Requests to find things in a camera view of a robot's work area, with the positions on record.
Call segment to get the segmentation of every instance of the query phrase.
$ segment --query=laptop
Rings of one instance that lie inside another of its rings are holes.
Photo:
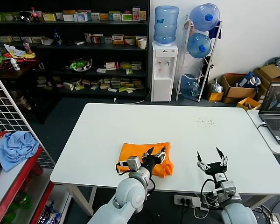
[[[271,83],[261,105],[259,116],[280,144],[280,83]]]

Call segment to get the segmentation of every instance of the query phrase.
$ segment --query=orange cloth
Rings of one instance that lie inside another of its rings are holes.
[[[125,161],[130,156],[138,156],[140,161],[142,161],[142,156],[145,152],[147,152],[150,148],[154,147],[153,154],[157,154],[162,150],[163,147],[166,147],[166,158],[162,164],[155,165],[153,169],[153,175],[164,178],[167,175],[173,174],[173,163],[169,159],[169,148],[170,142],[162,142],[157,144],[146,144],[146,145],[135,145],[124,143],[120,152],[119,161]],[[120,171],[128,170],[128,167],[119,166]]]

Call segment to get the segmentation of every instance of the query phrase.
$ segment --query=robotic arm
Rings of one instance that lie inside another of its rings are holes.
[[[162,164],[166,157],[165,147],[158,154],[151,155],[153,149],[143,154],[142,164],[138,156],[120,163],[129,167],[129,178],[120,182],[109,203],[100,207],[88,224],[126,224],[134,213],[142,210],[149,196],[147,188],[154,166]]]
[[[228,181],[225,175],[227,171],[228,157],[217,148],[217,152],[221,157],[221,162],[214,162],[205,164],[199,152],[198,167],[206,174],[213,178],[215,189],[206,194],[206,201],[217,208],[217,210],[223,210],[221,217],[224,224],[257,224],[257,220],[252,210],[245,207],[242,204],[242,199],[233,181]]]

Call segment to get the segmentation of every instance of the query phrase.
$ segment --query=laptop keyboard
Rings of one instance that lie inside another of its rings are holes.
[[[266,119],[266,123],[273,131],[280,131],[280,119]]]

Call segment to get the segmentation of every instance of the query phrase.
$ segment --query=laptop screen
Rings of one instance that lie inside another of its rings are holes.
[[[259,112],[280,113],[280,83],[271,83]]]

